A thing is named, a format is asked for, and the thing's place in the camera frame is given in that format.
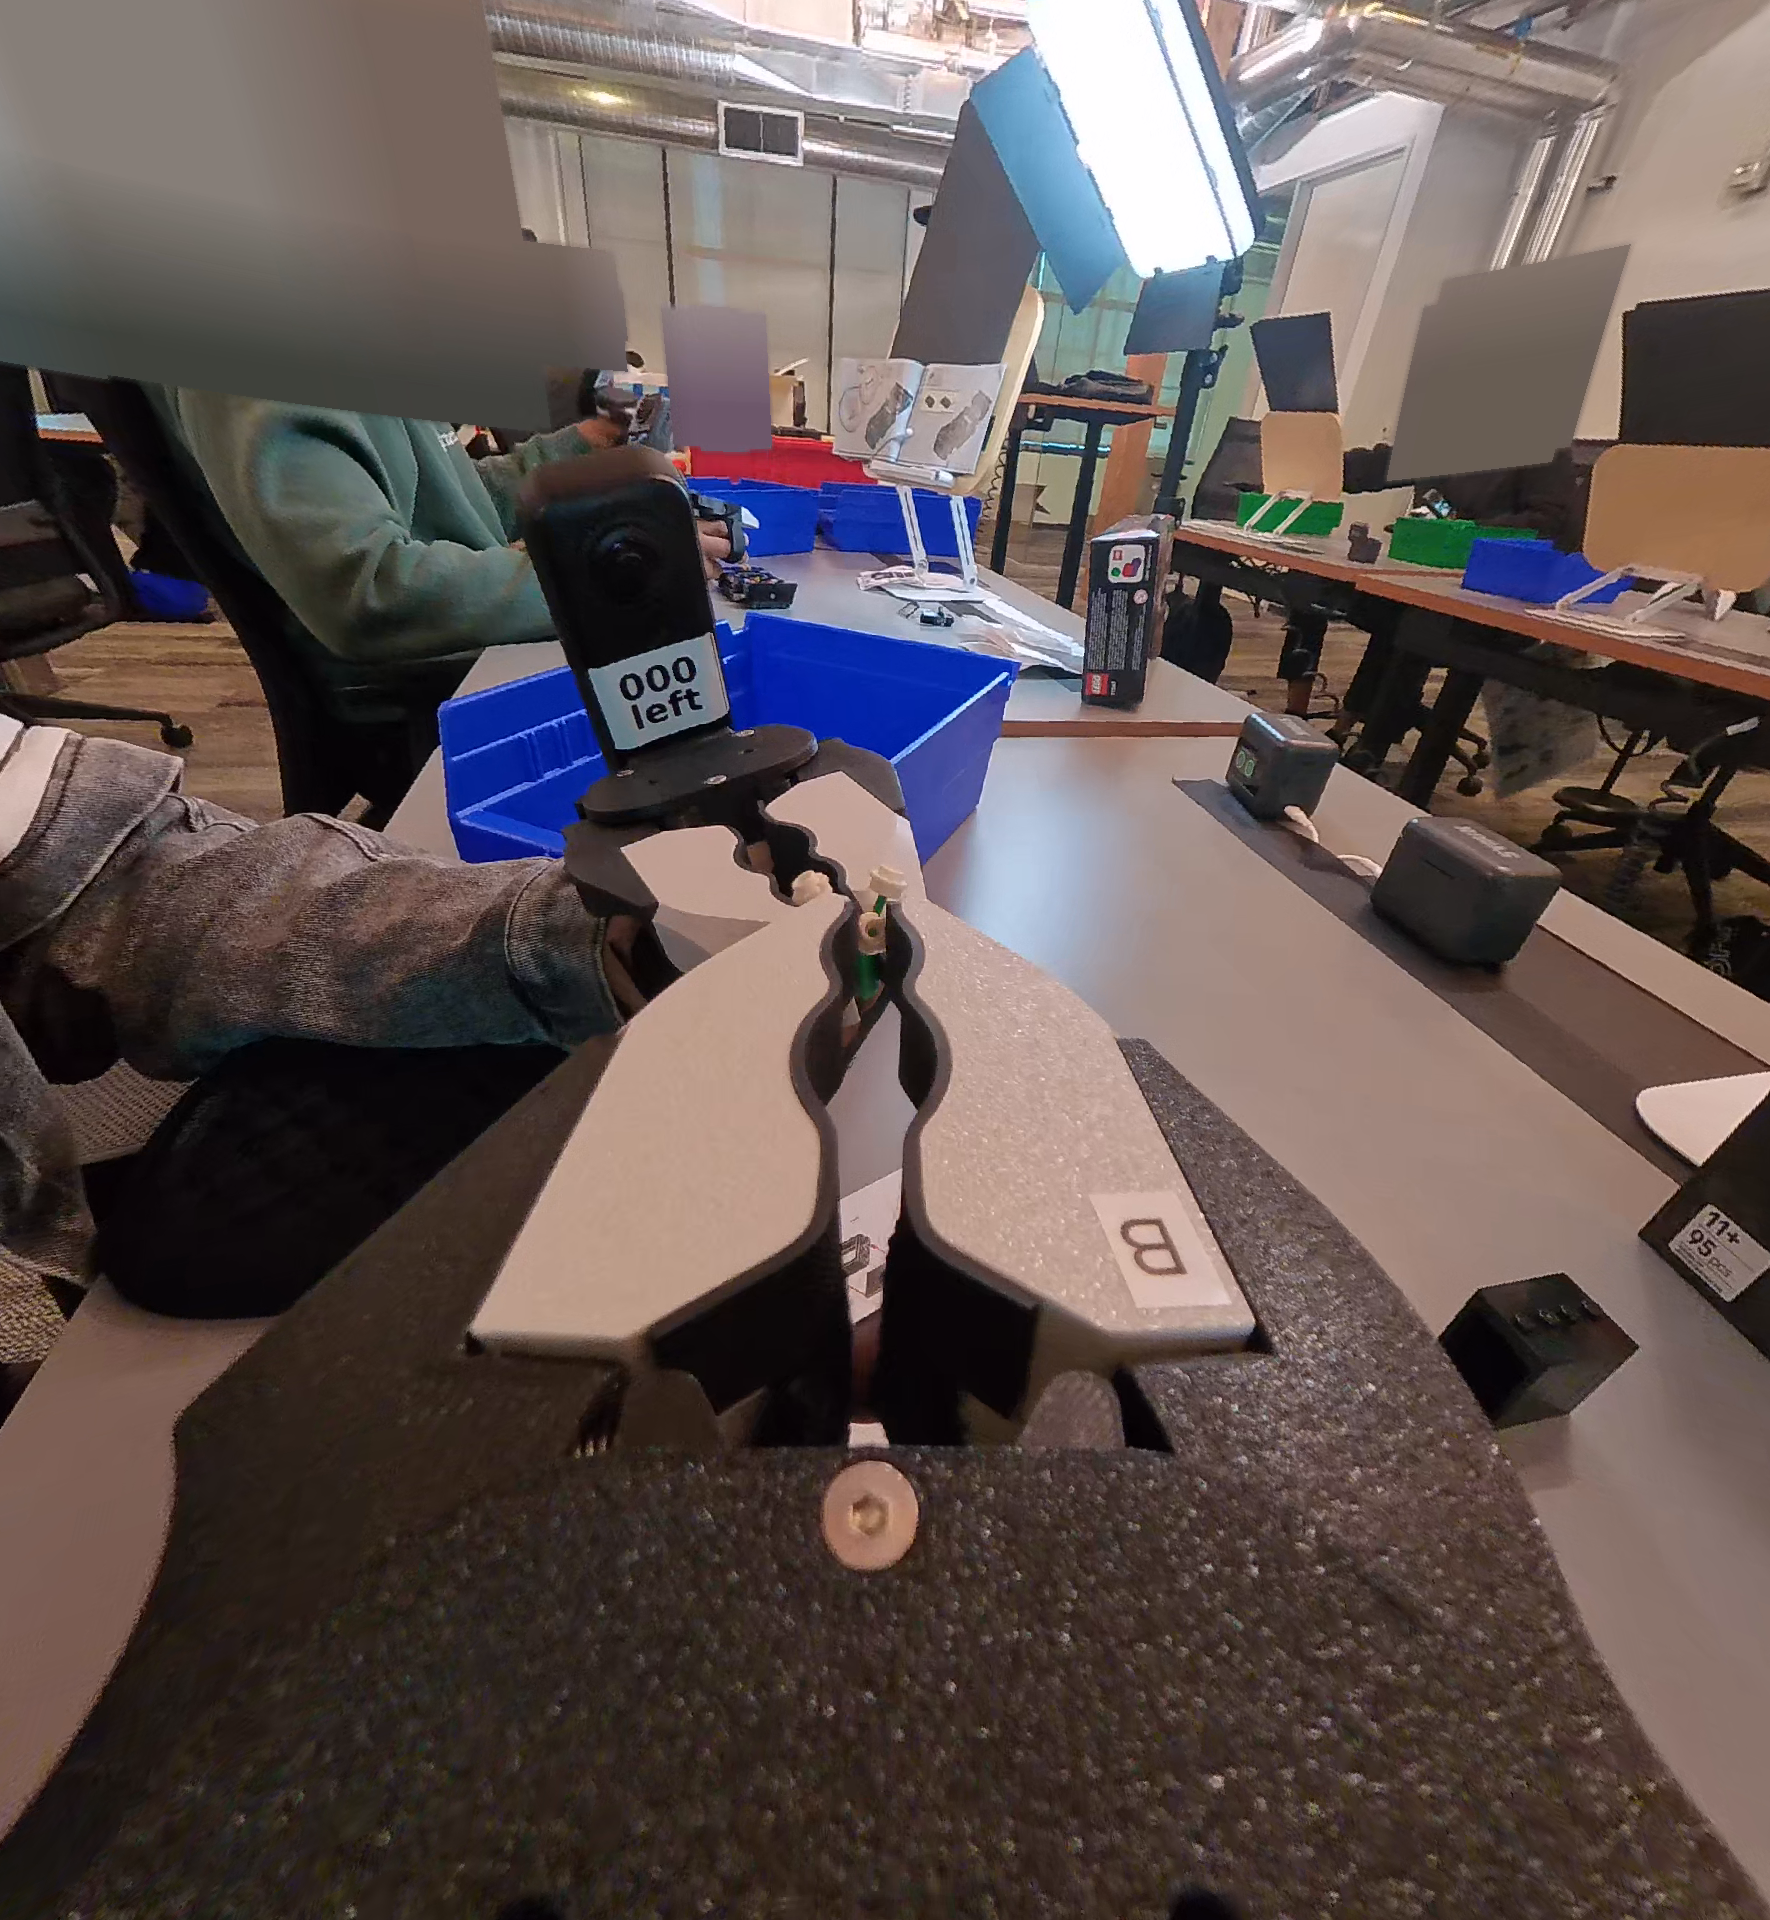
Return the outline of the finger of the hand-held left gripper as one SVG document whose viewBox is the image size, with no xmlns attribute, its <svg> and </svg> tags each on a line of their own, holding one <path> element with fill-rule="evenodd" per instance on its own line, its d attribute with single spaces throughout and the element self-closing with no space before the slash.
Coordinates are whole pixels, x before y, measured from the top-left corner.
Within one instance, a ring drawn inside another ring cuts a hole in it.
<svg viewBox="0 0 1770 1920">
<path fill-rule="evenodd" d="M 777 796 L 763 803 L 771 824 L 799 828 L 804 856 L 853 901 L 872 901 L 864 885 L 877 869 L 895 870 L 908 899 L 920 899 L 920 854 L 898 771 L 884 757 L 845 741 L 823 741 L 810 762 Z"/>
<path fill-rule="evenodd" d="M 757 958 L 820 954 L 827 901 L 799 906 L 757 863 L 735 828 L 660 828 L 619 851 L 632 892 L 634 925 L 619 944 L 619 976 L 629 997 L 658 997 L 681 976 L 729 948 L 753 942 Z"/>
</svg>

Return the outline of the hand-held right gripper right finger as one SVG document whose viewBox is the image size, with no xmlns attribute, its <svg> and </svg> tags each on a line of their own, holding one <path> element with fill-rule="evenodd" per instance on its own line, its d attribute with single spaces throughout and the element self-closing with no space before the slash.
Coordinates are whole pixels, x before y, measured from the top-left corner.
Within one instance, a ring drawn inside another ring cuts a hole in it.
<svg viewBox="0 0 1770 1920">
<path fill-rule="evenodd" d="M 1261 1329 L 1109 1020 L 930 901 L 881 976 L 914 1104 L 872 1412 L 897 1446 L 1016 1438 L 1066 1375 L 1231 1354 Z"/>
</svg>

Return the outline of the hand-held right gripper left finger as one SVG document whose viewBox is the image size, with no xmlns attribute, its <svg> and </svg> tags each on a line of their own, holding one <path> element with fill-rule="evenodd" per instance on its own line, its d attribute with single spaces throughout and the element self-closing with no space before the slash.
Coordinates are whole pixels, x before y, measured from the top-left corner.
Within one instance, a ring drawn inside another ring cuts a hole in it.
<svg viewBox="0 0 1770 1920">
<path fill-rule="evenodd" d="M 508 1356 L 693 1377 L 753 1435 L 841 1446 L 853 1331 L 829 1096 L 853 905 L 785 906 L 621 1037 L 469 1334 Z"/>
</svg>

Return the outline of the green white lego stem piece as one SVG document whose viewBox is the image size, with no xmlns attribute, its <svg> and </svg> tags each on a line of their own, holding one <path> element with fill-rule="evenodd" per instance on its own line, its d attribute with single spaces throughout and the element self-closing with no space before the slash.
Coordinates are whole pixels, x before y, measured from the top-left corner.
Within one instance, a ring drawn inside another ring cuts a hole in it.
<svg viewBox="0 0 1770 1920">
<path fill-rule="evenodd" d="M 893 865 L 877 865 L 859 888 L 857 961 L 853 999 L 866 1012 L 882 994 L 895 910 L 906 897 L 906 875 Z"/>
</svg>

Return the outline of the person's left forearm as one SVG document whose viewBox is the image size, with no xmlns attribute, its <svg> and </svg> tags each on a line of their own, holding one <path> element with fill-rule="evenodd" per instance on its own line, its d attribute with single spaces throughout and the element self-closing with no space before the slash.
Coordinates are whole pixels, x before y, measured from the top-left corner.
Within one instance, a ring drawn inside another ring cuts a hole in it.
<svg viewBox="0 0 1770 1920">
<path fill-rule="evenodd" d="M 256 824 L 173 757 L 0 717 L 0 1009 L 48 1082 L 192 1081 L 266 1040 L 571 1049 L 644 1009 L 638 933 L 556 860 Z"/>
</svg>

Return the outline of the lego instruction booklet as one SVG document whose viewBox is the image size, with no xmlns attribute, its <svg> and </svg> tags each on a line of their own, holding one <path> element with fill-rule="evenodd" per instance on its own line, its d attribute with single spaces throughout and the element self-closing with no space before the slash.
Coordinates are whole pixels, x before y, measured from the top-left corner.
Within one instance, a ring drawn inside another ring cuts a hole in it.
<svg viewBox="0 0 1770 1920">
<path fill-rule="evenodd" d="M 857 1332 L 872 1327 L 884 1306 L 884 1267 L 900 1219 L 905 1140 L 914 1108 L 898 1063 L 898 1012 L 884 1012 L 829 1104 L 838 1157 L 841 1270 Z"/>
</svg>

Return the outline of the upright lego box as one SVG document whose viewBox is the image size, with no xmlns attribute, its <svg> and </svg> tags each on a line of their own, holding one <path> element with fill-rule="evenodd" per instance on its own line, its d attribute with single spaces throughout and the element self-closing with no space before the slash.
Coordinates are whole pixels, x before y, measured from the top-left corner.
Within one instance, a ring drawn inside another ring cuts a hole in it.
<svg viewBox="0 0 1770 1920">
<path fill-rule="evenodd" d="M 1177 521 L 1129 516 L 1088 544 L 1081 700 L 1088 708 L 1139 708 L 1151 663 L 1161 659 L 1167 581 Z"/>
</svg>

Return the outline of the small black lego cube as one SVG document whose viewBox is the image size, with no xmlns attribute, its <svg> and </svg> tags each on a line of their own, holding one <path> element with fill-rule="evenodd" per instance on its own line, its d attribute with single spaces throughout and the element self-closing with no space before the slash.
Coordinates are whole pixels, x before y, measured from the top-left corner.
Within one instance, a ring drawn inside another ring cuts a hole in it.
<svg viewBox="0 0 1770 1920">
<path fill-rule="evenodd" d="M 1481 1288 L 1441 1346 L 1499 1431 L 1569 1418 L 1639 1354 L 1565 1273 Z"/>
</svg>

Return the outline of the large blue plastic bin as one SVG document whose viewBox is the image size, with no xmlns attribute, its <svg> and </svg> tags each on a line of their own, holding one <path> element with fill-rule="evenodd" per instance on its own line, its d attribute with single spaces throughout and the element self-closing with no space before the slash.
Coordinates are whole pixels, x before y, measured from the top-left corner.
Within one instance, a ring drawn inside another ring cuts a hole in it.
<svg viewBox="0 0 1770 1920">
<path fill-rule="evenodd" d="M 740 727 L 793 725 L 890 762 L 920 860 L 978 809 L 1016 663 L 763 610 L 716 637 Z M 567 667 L 446 702 L 441 753 L 467 863 L 561 856 L 579 803 L 608 773 Z"/>
</svg>

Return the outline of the small blue plastic bin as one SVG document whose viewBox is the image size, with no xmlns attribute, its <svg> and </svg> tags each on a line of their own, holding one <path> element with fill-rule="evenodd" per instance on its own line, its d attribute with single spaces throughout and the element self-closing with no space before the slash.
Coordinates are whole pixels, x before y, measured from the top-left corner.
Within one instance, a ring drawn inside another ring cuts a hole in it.
<svg viewBox="0 0 1770 1920">
<path fill-rule="evenodd" d="M 914 489 L 920 542 L 928 559 L 959 559 L 953 508 L 968 516 L 968 542 L 977 542 L 985 503 L 975 495 L 953 497 Z M 898 489 L 887 484 L 823 484 L 818 489 L 820 539 L 846 554 L 879 554 L 908 560 L 913 554 Z"/>
<path fill-rule="evenodd" d="M 809 557 L 818 544 L 820 490 L 759 479 L 693 476 L 693 503 L 733 511 L 753 560 Z"/>
<path fill-rule="evenodd" d="M 1629 588 L 1627 579 L 1606 576 L 1582 554 L 1541 539 L 1484 535 L 1472 542 L 1462 572 L 1462 591 L 1469 595 L 1536 608 L 1570 604 L 1602 610 Z"/>
</svg>

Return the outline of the red plastic bin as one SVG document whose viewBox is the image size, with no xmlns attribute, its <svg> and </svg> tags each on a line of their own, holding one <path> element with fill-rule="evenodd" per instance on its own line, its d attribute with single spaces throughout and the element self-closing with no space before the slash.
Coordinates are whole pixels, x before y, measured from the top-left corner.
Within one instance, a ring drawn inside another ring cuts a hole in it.
<svg viewBox="0 0 1770 1920">
<path fill-rule="evenodd" d="M 848 484 L 863 466 L 835 452 L 825 436 L 772 436 L 771 444 L 747 451 L 693 449 L 686 458 L 693 481 L 765 483 L 816 490 L 825 484 Z"/>
</svg>

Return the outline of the open booklet on clear stand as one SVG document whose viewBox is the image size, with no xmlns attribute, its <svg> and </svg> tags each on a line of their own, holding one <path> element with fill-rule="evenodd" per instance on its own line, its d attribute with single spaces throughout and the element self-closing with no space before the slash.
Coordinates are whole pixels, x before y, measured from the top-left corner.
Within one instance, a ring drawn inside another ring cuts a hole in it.
<svg viewBox="0 0 1770 1920">
<path fill-rule="evenodd" d="M 961 585 L 953 588 L 927 554 L 914 489 L 953 498 L 981 497 L 997 466 L 990 447 L 1012 420 L 1016 391 L 1002 362 L 946 365 L 913 359 L 843 359 L 831 385 L 837 455 L 860 461 L 866 474 L 897 489 L 911 542 L 903 579 L 940 598 L 978 592 L 977 547 L 968 516 L 953 506 Z"/>
</svg>

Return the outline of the small grey charger device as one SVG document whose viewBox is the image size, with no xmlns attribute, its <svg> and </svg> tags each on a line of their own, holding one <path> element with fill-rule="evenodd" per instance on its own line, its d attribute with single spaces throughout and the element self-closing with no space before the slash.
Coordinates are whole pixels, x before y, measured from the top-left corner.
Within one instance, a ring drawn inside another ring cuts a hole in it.
<svg viewBox="0 0 1770 1920">
<path fill-rule="evenodd" d="M 1261 822 L 1281 822 L 1294 809 L 1315 815 L 1341 747 L 1310 723 L 1282 713 L 1250 713 L 1228 762 L 1226 788 Z"/>
</svg>

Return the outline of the grey rounded case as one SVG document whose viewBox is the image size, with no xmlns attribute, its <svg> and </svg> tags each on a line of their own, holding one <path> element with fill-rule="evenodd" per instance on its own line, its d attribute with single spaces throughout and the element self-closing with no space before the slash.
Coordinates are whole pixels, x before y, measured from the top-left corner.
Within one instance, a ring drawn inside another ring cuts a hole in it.
<svg viewBox="0 0 1770 1920">
<path fill-rule="evenodd" d="M 1371 891 L 1371 908 L 1426 952 L 1459 967 L 1514 962 L 1551 903 L 1560 870 L 1471 821 L 1405 824 Z"/>
</svg>

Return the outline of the light stand pole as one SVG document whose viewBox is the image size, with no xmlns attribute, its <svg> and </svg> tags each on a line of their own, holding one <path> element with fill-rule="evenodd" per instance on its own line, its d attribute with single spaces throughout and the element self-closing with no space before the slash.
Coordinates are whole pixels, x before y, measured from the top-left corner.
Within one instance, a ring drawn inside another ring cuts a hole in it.
<svg viewBox="0 0 1770 1920">
<path fill-rule="evenodd" d="M 1242 256 L 1226 262 L 1220 274 L 1215 332 L 1208 350 L 1208 374 L 1203 399 L 1206 431 L 1203 441 L 1205 451 L 1201 452 L 1201 473 L 1192 483 L 1192 492 L 1187 504 L 1187 521 L 1205 518 L 1212 500 L 1216 498 L 1216 492 L 1222 489 L 1220 483 L 1208 479 L 1208 473 L 1219 444 L 1226 434 L 1226 408 L 1220 405 L 1219 386 L 1226 372 L 1226 360 L 1238 341 L 1238 330 L 1244 326 L 1244 316 L 1240 310 L 1244 277 L 1247 266 Z"/>
</svg>

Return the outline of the wooden board stand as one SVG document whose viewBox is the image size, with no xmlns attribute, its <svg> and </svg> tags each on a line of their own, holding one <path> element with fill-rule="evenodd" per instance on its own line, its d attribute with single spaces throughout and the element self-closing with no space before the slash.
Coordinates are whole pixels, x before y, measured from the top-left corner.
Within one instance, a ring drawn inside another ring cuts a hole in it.
<svg viewBox="0 0 1770 1920">
<path fill-rule="evenodd" d="M 1611 444 L 1580 544 L 1601 572 L 1745 595 L 1770 579 L 1770 447 Z"/>
<path fill-rule="evenodd" d="M 1345 452 L 1336 410 L 1272 408 L 1259 422 L 1261 489 L 1269 497 L 1341 503 Z"/>
</svg>

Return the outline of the black office chair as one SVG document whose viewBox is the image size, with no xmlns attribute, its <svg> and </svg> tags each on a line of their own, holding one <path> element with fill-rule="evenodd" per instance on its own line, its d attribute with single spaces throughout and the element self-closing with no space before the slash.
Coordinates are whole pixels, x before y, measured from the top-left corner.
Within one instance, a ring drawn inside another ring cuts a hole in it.
<svg viewBox="0 0 1770 1920">
<path fill-rule="evenodd" d="M 0 362 L 0 700 L 10 719 L 154 725 L 168 751 L 194 733 L 173 715 L 12 691 L 7 668 L 137 614 L 112 533 L 118 479 L 93 444 L 47 443 L 33 376 Z"/>
<path fill-rule="evenodd" d="M 1528 851 L 1542 858 L 1570 852 L 1618 852 L 1606 886 L 1606 910 L 1623 914 L 1646 872 L 1683 875 L 1691 901 L 1688 956 L 1706 961 L 1726 951 L 1732 925 L 1714 906 L 1714 883 L 1734 872 L 1770 888 L 1770 860 L 1714 824 L 1714 809 L 1750 753 L 1742 741 L 1761 733 L 1763 717 L 1747 717 L 1702 738 L 1672 768 L 1657 799 L 1639 803 L 1616 791 L 1635 757 L 1653 753 L 1659 733 L 1630 735 L 1605 786 L 1562 786 L 1554 813 Z"/>
</svg>

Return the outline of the black panel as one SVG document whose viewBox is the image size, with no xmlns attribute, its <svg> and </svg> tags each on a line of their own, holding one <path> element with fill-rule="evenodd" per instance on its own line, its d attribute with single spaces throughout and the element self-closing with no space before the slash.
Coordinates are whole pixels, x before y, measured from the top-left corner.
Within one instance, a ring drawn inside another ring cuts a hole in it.
<svg viewBox="0 0 1770 1920">
<path fill-rule="evenodd" d="M 1329 310 L 1254 321 L 1250 341 L 1272 414 L 1341 414 Z"/>
<path fill-rule="evenodd" d="M 1770 289 L 1630 306 L 1616 441 L 1770 449 Z"/>
</svg>

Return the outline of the studio light panel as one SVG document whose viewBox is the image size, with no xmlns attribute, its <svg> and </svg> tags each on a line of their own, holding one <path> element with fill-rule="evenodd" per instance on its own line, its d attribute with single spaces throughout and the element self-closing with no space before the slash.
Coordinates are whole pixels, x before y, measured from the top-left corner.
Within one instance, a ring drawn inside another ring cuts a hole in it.
<svg viewBox="0 0 1770 1920">
<path fill-rule="evenodd" d="M 998 359 L 1046 269 L 1064 313 L 1126 274 L 1220 269 L 1254 244 L 1261 202 L 1197 5 L 1029 5 L 1029 48 L 973 84 L 893 353 Z"/>
</svg>

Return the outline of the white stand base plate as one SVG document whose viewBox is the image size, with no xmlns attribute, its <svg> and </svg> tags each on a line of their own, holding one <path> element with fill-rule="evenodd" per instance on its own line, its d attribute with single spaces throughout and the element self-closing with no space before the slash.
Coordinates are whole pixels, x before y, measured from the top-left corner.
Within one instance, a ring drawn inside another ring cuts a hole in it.
<svg viewBox="0 0 1770 1920">
<path fill-rule="evenodd" d="M 1635 1111 L 1655 1140 L 1700 1169 L 1768 1096 L 1770 1068 L 1648 1087 Z"/>
</svg>

